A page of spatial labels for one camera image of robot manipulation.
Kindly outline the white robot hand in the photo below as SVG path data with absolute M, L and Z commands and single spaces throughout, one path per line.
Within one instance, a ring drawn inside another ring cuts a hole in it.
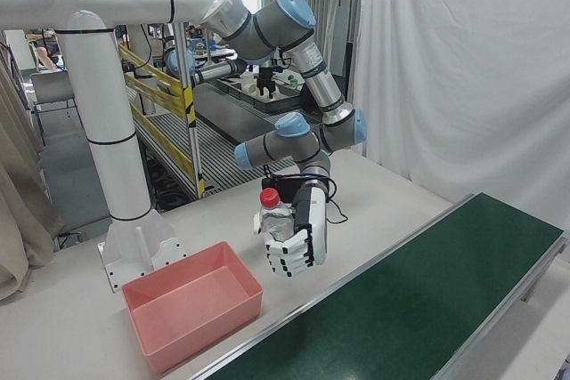
M 266 257 L 273 272 L 291 278 L 302 271 L 325 263 L 327 254 L 326 200 L 318 187 L 302 188 L 293 201 L 293 231 L 284 241 L 263 231 L 266 220 L 253 217 L 254 233 L 264 239 Z

